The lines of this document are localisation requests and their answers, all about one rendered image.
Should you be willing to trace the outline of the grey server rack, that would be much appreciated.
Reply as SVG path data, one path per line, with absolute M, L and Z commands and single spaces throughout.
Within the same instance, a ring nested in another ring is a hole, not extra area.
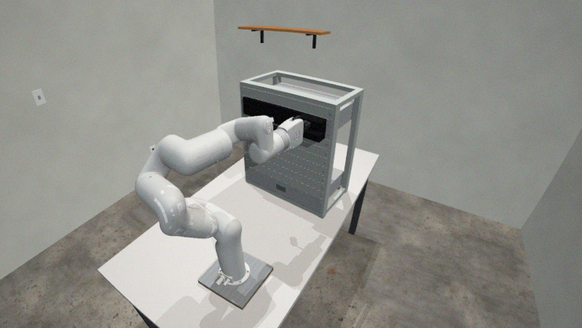
M 349 93 L 337 96 L 283 83 L 281 77 Z M 272 85 L 260 83 L 268 78 L 272 78 Z M 299 146 L 282 151 L 280 155 L 261 165 L 254 163 L 248 155 L 249 145 L 253 140 L 243 141 L 246 182 L 323 219 L 348 190 L 363 89 L 275 70 L 240 81 L 240 92 L 241 117 L 273 117 L 274 124 L 280 125 L 299 115 L 303 121 L 311 122 L 311 126 L 303 133 L 303 141 Z M 350 120 L 347 156 L 342 171 L 333 167 L 336 139 L 338 129 Z

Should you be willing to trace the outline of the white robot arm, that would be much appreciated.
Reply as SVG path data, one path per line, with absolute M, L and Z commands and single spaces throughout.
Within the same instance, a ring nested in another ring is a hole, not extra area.
M 250 269 L 244 262 L 241 245 L 242 225 L 213 203 L 184 198 L 179 188 L 166 178 L 171 169 L 183 176 L 196 174 L 228 158 L 232 145 L 240 141 L 253 140 L 249 156 L 254 163 L 264 164 L 289 147 L 288 136 L 276 130 L 278 126 L 273 117 L 242 117 L 190 140 L 168 135 L 154 148 L 136 179 L 137 196 L 157 215 L 164 234 L 216 239 L 215 250 L 221 267 L 216 286 L 221 283 L 239 286 L 249 278 Z

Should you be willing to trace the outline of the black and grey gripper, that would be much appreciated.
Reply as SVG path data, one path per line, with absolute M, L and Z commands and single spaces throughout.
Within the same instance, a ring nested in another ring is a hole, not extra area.
M 301 119 L 301 116 L 298 115 L 295 118 L 294 117 L 289 118 L 288 120 L 286 120 L 277 127 L 277 129 L 282 130 L 283 132 L 286 133 L 290 141 L 289 147 L 284 151 L 291 150 L 302 143 L 303 132 L 310 127 L 310 124 L 311 122 L 308 122 L 306 120 L 303 121 Z

